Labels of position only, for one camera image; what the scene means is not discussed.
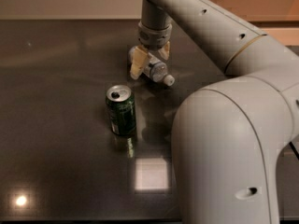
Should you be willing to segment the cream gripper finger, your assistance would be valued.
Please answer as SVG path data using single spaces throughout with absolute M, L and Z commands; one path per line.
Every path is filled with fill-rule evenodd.
M 149 51 L 144 46 L 138 45 L 130 50 L 129 55 L 131 62 L 130 76 L 132 79 L 137 80 L 149 63 Z
M 163 46 L 159 46 L 158 53 L 163 59 L 168 60 L 170 56 L 170 42 L 167 41 Z

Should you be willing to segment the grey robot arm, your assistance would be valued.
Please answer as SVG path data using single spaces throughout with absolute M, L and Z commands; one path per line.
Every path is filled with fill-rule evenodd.
M 176 23 L 227 76 L 193 92 L 173 121 L 183 224 L 279 224 L 278 157 L 298 135 L 298 57 L 209 0 L 143 0 L 145 55 Z

